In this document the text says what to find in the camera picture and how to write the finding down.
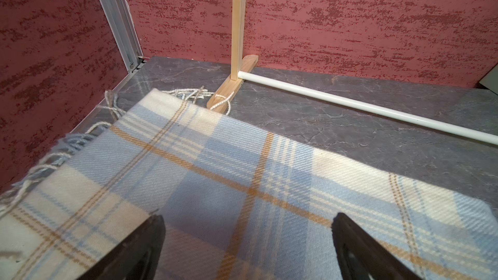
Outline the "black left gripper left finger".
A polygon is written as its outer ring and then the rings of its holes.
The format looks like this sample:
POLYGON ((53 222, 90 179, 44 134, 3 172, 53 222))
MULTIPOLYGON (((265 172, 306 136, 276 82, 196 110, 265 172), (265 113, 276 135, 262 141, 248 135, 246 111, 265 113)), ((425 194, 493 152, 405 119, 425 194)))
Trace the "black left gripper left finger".
POLYGON ((165 240, 163 216, 152 215, 80 279, 153 279, 165 240))

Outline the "blue beige plaid scarf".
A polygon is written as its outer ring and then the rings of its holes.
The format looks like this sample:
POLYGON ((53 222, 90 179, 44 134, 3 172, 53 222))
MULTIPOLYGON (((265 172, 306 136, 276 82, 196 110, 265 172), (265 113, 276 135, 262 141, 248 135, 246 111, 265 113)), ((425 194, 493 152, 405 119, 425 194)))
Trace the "blue beige plaid scarf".
POLYGON ((1 196, 1 278, 76 279, 150 216, 159 279, 339 279, 345 213, 422 279, 496 279, 480 200, 316 149, 157 89, 61 139, 1 196))

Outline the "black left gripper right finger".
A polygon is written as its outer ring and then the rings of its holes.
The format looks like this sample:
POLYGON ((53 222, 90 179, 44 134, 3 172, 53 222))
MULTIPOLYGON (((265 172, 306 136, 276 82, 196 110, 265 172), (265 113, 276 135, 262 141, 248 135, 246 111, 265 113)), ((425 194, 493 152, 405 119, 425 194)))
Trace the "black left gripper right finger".
POLYGON ((343 279, 420 279, 345 213, 331 233, 343 279))

